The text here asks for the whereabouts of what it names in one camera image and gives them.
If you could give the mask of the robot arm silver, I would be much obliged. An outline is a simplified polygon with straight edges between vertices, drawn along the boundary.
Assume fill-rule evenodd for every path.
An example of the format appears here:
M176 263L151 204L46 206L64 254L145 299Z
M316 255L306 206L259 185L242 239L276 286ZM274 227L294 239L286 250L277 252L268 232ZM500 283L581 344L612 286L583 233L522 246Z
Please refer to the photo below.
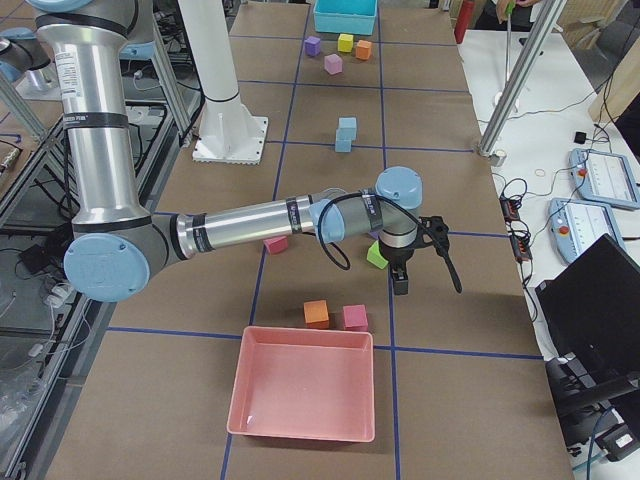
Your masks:
M125 47L152 40L152 4L37 1L33 7L38 34L55 54L78 188L74 239L64 256L78 292L119 302L199 253L303 233L325 245L368 232L378 235L396 293L407 292L407 261L427 244L415 171L386 169L374 187L353 194L328 189L217 214L154 215L139 201L120 68Z
M11 83L29 71L39 71L51 64L50 56L36 34L26 27L1 32L1 73Z

